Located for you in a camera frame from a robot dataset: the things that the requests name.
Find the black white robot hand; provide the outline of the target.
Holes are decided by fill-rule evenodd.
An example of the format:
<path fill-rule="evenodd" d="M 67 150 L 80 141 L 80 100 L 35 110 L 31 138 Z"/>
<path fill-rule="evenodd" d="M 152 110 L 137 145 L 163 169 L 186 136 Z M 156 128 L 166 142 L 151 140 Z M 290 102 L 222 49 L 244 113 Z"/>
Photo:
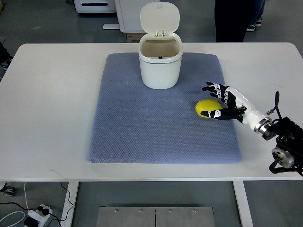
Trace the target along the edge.
<path fill-rule="evenodd" d="M 273 125 L 272 119 L 259 111 L 255 105 L 233 87 L 207 82 L 203 91 L 209 91 L 212 97 L 227 105 L 227 108 L 201 111 L 201 115 L 217 120 L 236 119 L 247 124 L 255 133 L 264 133 Z"/>

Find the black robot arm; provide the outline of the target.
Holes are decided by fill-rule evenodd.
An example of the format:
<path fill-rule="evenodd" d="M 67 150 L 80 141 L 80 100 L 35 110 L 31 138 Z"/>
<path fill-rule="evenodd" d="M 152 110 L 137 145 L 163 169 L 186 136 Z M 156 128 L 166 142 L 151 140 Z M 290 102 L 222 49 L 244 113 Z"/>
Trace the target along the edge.
<path fill-rule="evenodd" d="M 276 111 L 278 119 L 266 121 L 259 132 L 265 140 L 276 139 L 272 149 L 273 163 L 269 170 L 274 173 L 297 172 L 303 174 L 303 129 L 288 117 L 282 117 L 278 108 L 279 92 L 275 93 L 275 106 L 269 113 Z"/>

